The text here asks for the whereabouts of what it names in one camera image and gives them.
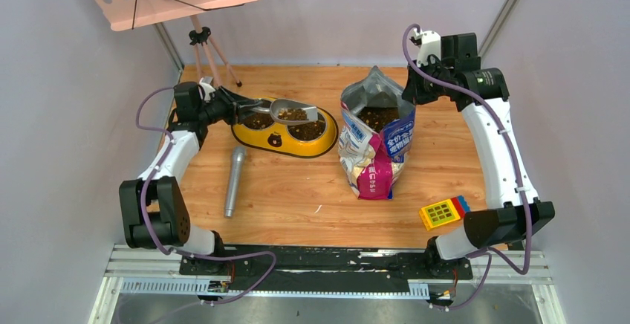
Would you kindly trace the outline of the yellow double pet bowl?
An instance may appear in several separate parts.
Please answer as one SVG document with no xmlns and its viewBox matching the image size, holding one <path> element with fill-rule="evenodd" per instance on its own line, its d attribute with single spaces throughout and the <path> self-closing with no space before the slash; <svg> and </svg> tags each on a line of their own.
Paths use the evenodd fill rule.
<svg viewBox="0 0 630 324">
<path fill-rule="evenodd" d="M 336 145 L 339 126 L 325 109 L 318 109 L 318 121 L 297 126 L 273 122 L 267 114 L 254 114 L 244 123 L 231 127 L 233 137 L 242 145 L 289 155 L 317 158 Z"/>
</svg>

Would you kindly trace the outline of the silver metal scoop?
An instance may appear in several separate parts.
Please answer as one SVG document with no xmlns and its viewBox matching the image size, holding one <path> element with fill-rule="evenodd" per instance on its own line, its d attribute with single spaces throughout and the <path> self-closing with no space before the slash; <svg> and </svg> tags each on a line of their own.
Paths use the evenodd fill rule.
<svg viewBox="0 0 630 324">
<path fill-rule="evenodd" d="M 267 114 L 274 122 L 286 126 L 303 125 L 319 119 L 319 110 L 316 106 L 289 99 L 275 99 L 268 107 L 258 106 L 253 110 Z"/>
</svg>

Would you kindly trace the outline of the cat food bag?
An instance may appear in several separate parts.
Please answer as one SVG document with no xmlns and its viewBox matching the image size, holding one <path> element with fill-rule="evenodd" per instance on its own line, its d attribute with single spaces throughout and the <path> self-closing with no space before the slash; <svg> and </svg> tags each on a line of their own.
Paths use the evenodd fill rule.
<svg viewBox="0 0 630 324">
<path fill-rule="evenodd" d="M 340 164 L 358 199 L 386 200 L 412 148 L 415 106 L 377 66 L 340 96 Z"/>
</svg>

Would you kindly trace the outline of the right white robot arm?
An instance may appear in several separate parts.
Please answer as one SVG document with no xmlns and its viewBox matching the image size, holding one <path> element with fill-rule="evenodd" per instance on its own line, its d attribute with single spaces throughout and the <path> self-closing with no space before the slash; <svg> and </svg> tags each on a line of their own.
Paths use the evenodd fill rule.
<svg viewBox="0 0 630 324">
<path fill-rule="evenodd" d="M 482 68 L 474 33 L 440 36 L 411 26 L 403 35 L 408 79 L 403 99 L 416 106 L 448 97 L 464 118 L 484 176 L 486 209 L 464 215 L 463 224 L 433 238 L 424 267 L 443 277 L 454 260 L 496 244 L 530 240 L 556 215 L 532 185 L 512 130 L 510 93 L 498 68 Z"/>
</svg>

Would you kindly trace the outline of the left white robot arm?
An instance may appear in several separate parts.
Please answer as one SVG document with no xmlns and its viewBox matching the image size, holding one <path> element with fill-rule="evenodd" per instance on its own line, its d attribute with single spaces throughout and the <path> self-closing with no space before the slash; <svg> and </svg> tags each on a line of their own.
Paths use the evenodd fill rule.
<svg viewBox="0 0 630 324">
<path fill-rule="evenodd" d="M 126 244 L 164 254 L 199 256 L 199 265 L 207 273 L 218 274 L 226 268 L 228 257 L 219 249 L 219 235 L 192 224 L 179 183 L 204 145 L 209 126 L 242 123 L 263 101 L 197 82 L 181 82 L 169 91 L 175 108 L 167 126 L 136 125 L 160 132 L 164 139 L 148 168 L 119 187 Z"/>
</svg>

